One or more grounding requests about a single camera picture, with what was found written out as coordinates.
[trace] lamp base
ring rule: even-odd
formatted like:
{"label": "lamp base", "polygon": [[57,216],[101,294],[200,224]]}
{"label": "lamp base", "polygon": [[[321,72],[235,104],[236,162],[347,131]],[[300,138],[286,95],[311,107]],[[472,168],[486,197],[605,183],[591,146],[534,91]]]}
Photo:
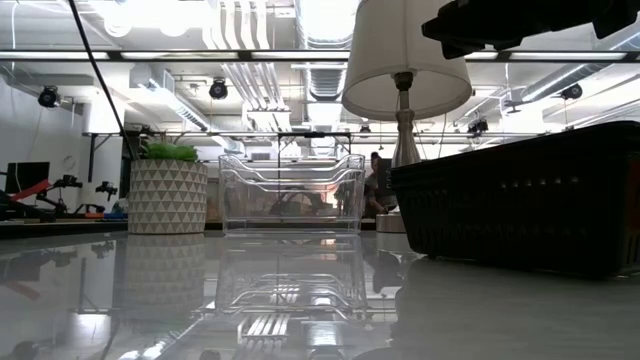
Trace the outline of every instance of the lamp base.
{"label": "lamp base", "polygon": [[413,110],[404,109],[396,112],[398,120],[398,142],[391,162],[392,167],[399,167],[419,163],[420,153],[413,137]]}

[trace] white lampshade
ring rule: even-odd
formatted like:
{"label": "white lampshade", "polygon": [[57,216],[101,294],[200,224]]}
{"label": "white lampshade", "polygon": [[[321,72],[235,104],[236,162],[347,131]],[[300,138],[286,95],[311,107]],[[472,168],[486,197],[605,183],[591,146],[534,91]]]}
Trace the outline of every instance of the white lampshade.
{"label": "white lampshade", "polygon": [[422,36],[448,0],[363,0],[358,8],[347,81],[342,96],[351,113],[395,121],[398,90],[393,75],[414,73],[409,90],[415,119],[444,114],[471,96],[463,58],[446,60],[439,42]]}

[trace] ceiling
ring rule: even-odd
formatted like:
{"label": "ceiling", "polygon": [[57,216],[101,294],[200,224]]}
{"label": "ceiling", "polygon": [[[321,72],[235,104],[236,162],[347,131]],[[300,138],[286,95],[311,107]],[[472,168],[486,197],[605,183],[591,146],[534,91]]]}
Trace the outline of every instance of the ceiling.
{"label": "ceiling", "polygon": [[[94,11],[94,4],[109,1],[78,2],[79,10],[84,13],[89,41],[94,49],[203,50],[207,48],[202,41],[202,31],[198,27],[189,28],[184,35],[179,37],[166,36],[157,28],[134,28],[124,37],[109,36],[104,30],[103,17],[100,14],[91,13]],[[194,15],[194,26],[198,25],[198,21],[206,21],[206,17],[205,20],[197,20],[203,18],[203,16],[198,17],[197,14],[205,11],[202,9],[207,9],[205,1],[181,1],[177,6],[184,7],[181,10],[183,13]],[[274,49],[298,48],[296,20],[290,16],[283,16],[287,12],[291,13],[294,10],[293,6],[293,0],[267,1],[268,40]],[[12,27],[13,11],[15,13],[13,16],[14,26]],[[11,49],[13,47],[13,34],[15,34],[16,49],[82,48],[76,25],[64,0],[21,0],[19,5],[10,0],[0,1],[0,48]],[[595,39],[591,26],[586,25],[525,39],[519,49],[592,50],[597,46],[598,41]],[[0,68],[3,76],[9,76],[7,73],[10,71],[7,67],[8,64],[0,65],[6,68]],[[32,77],[42,74],[86,74],[93,76],[93,71],[88,63],[18,63],[16,65],[17,69],[12,74],[13,76]],[[492,92],[504,88],[521,89],[542,80],[563,66],[564,64],[536,63],[468,64],[471,82],[474,87],[480,89],[477,92],[479,96],[472,97],[462,107],[447,114],[446,120],[445,116],[428,119],[422,122],[420,128],[436,132],[442,131],[443,128],[450,129],[456,120],[461,119],[466,113],[485,101]],[[126,121],[148,123],[161,130],[182,130],[182,120],[171,109],[157,101],[151,101],[148,96],[145,96],[144,89],[130,88],[128,77],[132,67],[132,64],[101,65],[108,85],[129,105]],[[208,95],[213,78],[225,75],[220,64],[154,63],[152,68],[155,72],[164,70],[170,72],[176,79],[176,92],[186,99],[190,106],[210,117],[210,121],[216,123],[218,128],[224,127],[223,130],[241,128],[234,126],[234,124],[239,124],[237,119],[242,115],[243,106],[243,100],[234,86],[228,84],[230,85],[229,96],[225,100],[213,101]],[[307,116],[305,102],[307,97],[303,73],[300,70],[292,70],[291,64],[284,63],[277,63],[275,70],[283,98],[291,110],[290,121],[294,125],[300,124]],[[569,100],[565,103],[559,98],[547,98],[521,108],[527,114],[530,114],[530,111],[542,114],[541,121],[545,127],[543,130],[559,130],[565,124],[606,112],[640,97],[640,95],[635,95],[638,93],[638,81],[631,81],[616,87],[617,84],[633,79],[638,72],[638,67],[634,65],[611,66],[580,81],[585,94],[579,100]],[[487,111],[483,115],[488,118],[490,124],[495,124],[496,127],[501,117],[510,116],[504,111],[499,111],[498,108]],[[346,111],[342,111],[340,118],[342,122],[349,123],[354,131],[363,124],[361,118],[348,114]],[[624,118],[635,120],[638,118],[638,112],[626,112]],[[395,131],[395,125],[388,124],[383,128],[383,131]]]}

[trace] white wall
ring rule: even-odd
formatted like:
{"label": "white wall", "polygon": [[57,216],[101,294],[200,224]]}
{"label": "white wall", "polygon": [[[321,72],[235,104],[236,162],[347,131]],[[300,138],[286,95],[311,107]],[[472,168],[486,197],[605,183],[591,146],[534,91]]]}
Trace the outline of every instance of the white wall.
{"label": "white wall", "polygon": [[[50,162],[49,181],[64,174],[78,176],[82,128],[81,116],[75,116],[72,124],[70,111],[42,108],[35,97],[9,87],[0,78],[1,171],[6,171],[10,162]],[[5,181],[0,176],[3,190]],[[77,189],[64,189],[62,195],[69,208],[76,206]],[[25,200],[29,204],[34,201],[34,197]],[[48,207],[42,202],[38,206]]]}

